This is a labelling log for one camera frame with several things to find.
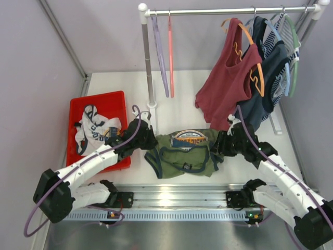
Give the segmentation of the pink plastic hanger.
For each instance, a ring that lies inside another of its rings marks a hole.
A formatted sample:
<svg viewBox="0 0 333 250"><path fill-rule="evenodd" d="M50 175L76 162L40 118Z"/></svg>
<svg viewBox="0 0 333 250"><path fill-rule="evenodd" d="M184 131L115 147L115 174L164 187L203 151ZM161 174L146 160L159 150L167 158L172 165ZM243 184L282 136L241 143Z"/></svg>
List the pink plastic hanger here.
<svg viewBox="0 0 333 250"><path fill-rule="evenodd" d="M169 70L170 70L170 91L171 98L174 98L174 78L173 78L173 48L172 48L172 26L171 13L168 15L168 48L169 48Z"/></svg>

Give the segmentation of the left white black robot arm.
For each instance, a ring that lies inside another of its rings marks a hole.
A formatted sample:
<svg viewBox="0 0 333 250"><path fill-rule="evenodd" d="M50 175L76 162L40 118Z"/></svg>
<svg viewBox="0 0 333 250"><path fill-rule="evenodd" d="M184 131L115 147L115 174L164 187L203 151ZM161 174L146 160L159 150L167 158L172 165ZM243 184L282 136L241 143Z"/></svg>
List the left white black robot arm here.
<svg viewBox="0 0 333 250"><path fill-rule="evenodd" d="M130 122L122 134L111 137L81 160L57 171L45 170L40 177L33 201L52 223L62 221L72 211L116 204L118 190L107 180L84 185L91 177L130 157L136 149L149 150L157 145L150 119L144 114Z"/></svg>

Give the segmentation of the green tank top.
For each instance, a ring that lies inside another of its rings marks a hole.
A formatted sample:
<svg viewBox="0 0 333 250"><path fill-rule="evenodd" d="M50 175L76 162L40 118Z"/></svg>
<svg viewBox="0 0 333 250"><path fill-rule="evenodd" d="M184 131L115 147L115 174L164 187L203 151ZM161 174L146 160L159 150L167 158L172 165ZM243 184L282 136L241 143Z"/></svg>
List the green tank top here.
<svg viewBox="0 0 333 250"><path fill-rule="evenodd" d="M148 150L144 159L158 179L170 179L183 174L210 177L219 170L224 156L213 152L219 131L188 129L156 136L158 144Z"/></svg>

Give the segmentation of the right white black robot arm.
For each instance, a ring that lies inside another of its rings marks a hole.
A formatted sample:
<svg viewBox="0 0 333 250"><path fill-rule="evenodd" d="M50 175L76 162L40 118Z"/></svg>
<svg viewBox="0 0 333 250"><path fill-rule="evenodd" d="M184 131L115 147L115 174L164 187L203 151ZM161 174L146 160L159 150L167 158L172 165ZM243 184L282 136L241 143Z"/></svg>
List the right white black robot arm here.
<svg viewBox="0 0 333 250"><path fill-rule="evenodd" d="M249 180L240 190L236 208L264 206L289 225L300 243L316 249L332 240L332 201L324 199L308 187L283 161L268 142L259 142L251 125L238 119L228 131L220 131L213 152L227 157L243 155L269 181L274 191L261 179Z"/></svg>

